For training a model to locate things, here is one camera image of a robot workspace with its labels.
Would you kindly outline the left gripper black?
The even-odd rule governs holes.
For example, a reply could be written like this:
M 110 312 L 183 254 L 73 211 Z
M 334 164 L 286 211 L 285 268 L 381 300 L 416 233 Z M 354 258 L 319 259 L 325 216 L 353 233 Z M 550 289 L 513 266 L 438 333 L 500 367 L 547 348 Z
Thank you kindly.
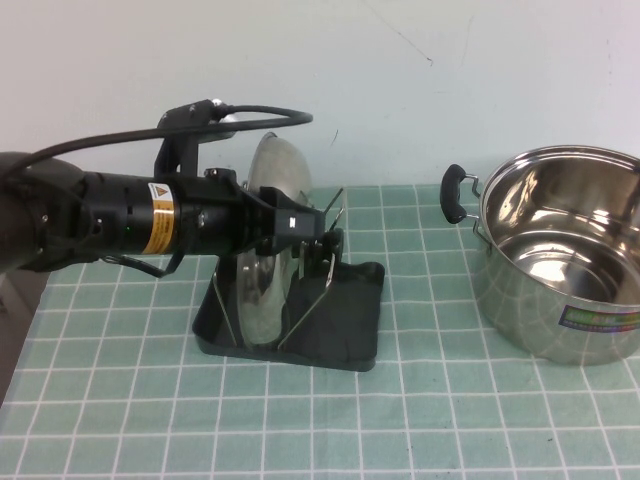
M 274 185 L 246 189 L 230 169 L 208 169 L 204 178 L 214 195 L 200 210 L 201 254 L 234 256 L 254 250 L 261 256 L 275 256 L 300 245 L 300 280 L 331 260 L 331 241 L 320 239 L 325 213 L 310 206 L 300 191 Z

